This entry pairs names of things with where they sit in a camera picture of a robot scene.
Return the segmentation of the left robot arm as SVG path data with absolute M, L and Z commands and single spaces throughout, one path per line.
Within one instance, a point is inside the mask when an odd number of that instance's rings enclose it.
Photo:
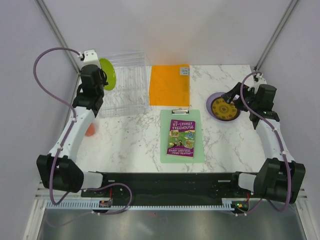
M 80 144 L 96 118 L 104 97 L 107 76 L 95 64 L 82 67 L 81 84 L 72 103 L 72 116 L 55 146 L 40 155 L 36 165 L 42 184 L 47 189 L 77 193 L 90 189 L 99 197 L 106 196 L 110 185 L 99 172 L 83 172 L 75 163 Z

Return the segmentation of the green plate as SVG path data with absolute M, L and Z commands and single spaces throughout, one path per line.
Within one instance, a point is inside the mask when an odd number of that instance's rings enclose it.
M 117 80 L 116 71 L 108 59 L 100 58 L 99 62 L 102 70 L 106 74 L 107 83 L 108 83 L 107 85 L 104 86 L 104 89 L 106 91 L 112 91 L 116 86 L 116 80 Z

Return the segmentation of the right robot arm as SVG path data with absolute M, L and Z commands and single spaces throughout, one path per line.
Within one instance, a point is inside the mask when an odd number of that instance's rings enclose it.
M 276 91 L 269 84 L 248 87 L 239 82 L 222 95 L 237 110 L 249 112 L 266 157 L 258 173 L 237 172 L 237 179 L 229 184 L 229 191 L 240 197 L 248 190 L 260 198 L 288 205 L 298 197 L 306 168 L 295 161 L 286 147 L 280 130 L 280 117 L 273 110 Z

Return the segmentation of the lilac plastic plate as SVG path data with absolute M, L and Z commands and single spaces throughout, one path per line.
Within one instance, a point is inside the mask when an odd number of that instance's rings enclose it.
M 215 92 L 210 95 L 206 100 L 206 109 L 215 120 L 232 122 L 240 116 L 241 111 L 235 107 L 233 101 L 228 104 L 223 100 L 222 95 L 224 93 L 225 92 Z

